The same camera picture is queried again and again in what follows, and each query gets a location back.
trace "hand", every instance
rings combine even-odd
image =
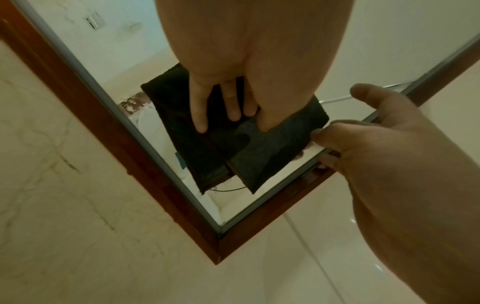
[[[235,78],[246,78],[243,113],[262,131],[302,109],[327,73],[353,0],[156,0],[170,46],[190,72],[196,129],[208,129],[207,97],[220,84],[240,119]]]
[[[312,134],[340,157],[366,242],[428,303],[480,299],[480,169],[405,96],[373,85],[351,94],[381,124],[337,121]]]

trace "wooden frame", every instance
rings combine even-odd
[[[254,212],[219,236],[140,143],[99,102],[97,96],[63,61],[22,12],[10,0],[0,4],[0,38],[56,94],[72,113],[97,137],[166,212],[215,263],[220,263],[264,227],[282,215],[315,187],[328,179],[332,170],[319,170],[313,159],[303,172]],[[442,62],[404,93],[418,106],[435,95],[480,59],[480,38]],[[375,115],[366,120],[372,121]]]

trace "black fabric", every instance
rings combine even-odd
[[[237,79],[240,108],[243,78]],[[208,131],[195,131],[189,99],[189,74],[180,64],[156,77],[142,89],[150,97],[201,192],[238,175],[256,192],[297,156],[310,141],[310,132],[329,120],[316,97],[278,127],[263,133],[255,117],[228,119],[222,92],[215,86],[208,98]]]

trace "mirror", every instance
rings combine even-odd
[[[17,1],[149,151],[166,174],[222,234],[289,182],[312,168],[322,147],[311,146],[255,194],[234,176],[201,194],[141,85],[178,63],[153,0]],[[357,0],[337,57],[317,98],[330,117],[362,120],[373,111],[348,97],[357,82],[401,91],[474,37],[477,1],[438,3]]]

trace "black wire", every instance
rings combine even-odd
[[[213,189],[209,189],[209,191],[215,191],[215,192],[232,192],[232,191],[242,190],[242,189],[245,189],[245,188],[246,188],[246,187],[242,187],[242,188],[233,189],[233,190],[213,190]]]

